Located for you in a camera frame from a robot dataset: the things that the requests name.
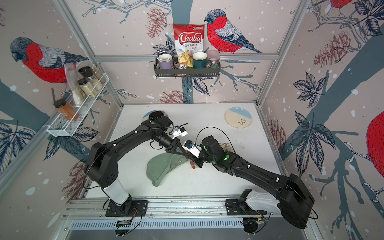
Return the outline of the red figurine charm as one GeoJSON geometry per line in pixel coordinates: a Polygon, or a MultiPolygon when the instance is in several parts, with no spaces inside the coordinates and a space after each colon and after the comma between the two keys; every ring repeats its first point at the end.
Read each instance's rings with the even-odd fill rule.
{"type": "Polygon", "coordinates": [[[190,164],[191,164],[191,167],[192,167],[192,169],[195,169],[195,168],[196,168],[196,166],[195,166],[195,163],[194,163],[194,162],[190,161],[190,164]]]}

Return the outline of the green corduroy bag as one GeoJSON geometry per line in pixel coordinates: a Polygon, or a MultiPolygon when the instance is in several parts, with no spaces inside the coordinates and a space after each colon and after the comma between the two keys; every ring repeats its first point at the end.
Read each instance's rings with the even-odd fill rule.
{"type": "Polygon", "coordinates": [[[169,172],[186,163],[187,160],[184,156],[169,153],[157,155],[147,164],[147,178],[154,187],[158,187],[169,172]]]}

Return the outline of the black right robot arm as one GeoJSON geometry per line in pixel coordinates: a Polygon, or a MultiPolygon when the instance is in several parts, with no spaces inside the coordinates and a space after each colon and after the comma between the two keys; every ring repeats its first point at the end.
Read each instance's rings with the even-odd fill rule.
{"type": "Polygon", "coordinates": [[[298,229],[306,227],[315,199],[297,175],[287,177],[253,165],[234,152],[226,152],[213,136],[204,138],[200,147],[188,140],[183,148],[198,162],[211,163],[218,171],[267,191],[279,201],[277,207],[288,223],[298,229]]]}

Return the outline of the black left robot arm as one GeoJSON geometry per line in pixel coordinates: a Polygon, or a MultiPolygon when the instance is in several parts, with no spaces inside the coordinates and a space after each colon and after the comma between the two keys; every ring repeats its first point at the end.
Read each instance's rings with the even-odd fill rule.
{"type": "Polygon", "coordinates": [[[147,141],[157,142],[169,154],[187,156],[180,140],[172,137],[167,130],[173,122],[162,111],[153,111],[148,119],[124,136],[106,143],[95,143],[85,163],[84,172],[96,182],[112,203],[123,206],[130,194],[118,179],[118,161],[128,152],[147,141]]]}

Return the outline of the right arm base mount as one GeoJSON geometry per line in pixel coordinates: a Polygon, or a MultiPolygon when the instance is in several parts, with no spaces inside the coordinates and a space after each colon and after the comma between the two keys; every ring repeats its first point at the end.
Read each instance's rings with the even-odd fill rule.
{"type": "Polygon", "coordinates": [[[226,199],[225,207],[227,209],[228,216],[244,216],[244,215],[260,215],[264,216],[267,211],[264,210],[253,210],[247,203],[247,197],[252,189],[245,189],[238,199],[226,199]]]}

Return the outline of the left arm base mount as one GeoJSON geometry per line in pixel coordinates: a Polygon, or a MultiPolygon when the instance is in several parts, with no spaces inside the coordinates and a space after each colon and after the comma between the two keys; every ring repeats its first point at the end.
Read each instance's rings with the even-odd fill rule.
{"type": "Polygon", "coordinates": [[[144,217],[148,209],[149,201],[147,200],[133,200],[129,197],[122,205],[117,205],[115,202],[109,200],[108,207],[104,206],[106,210],[106,217],[144,217]]]}

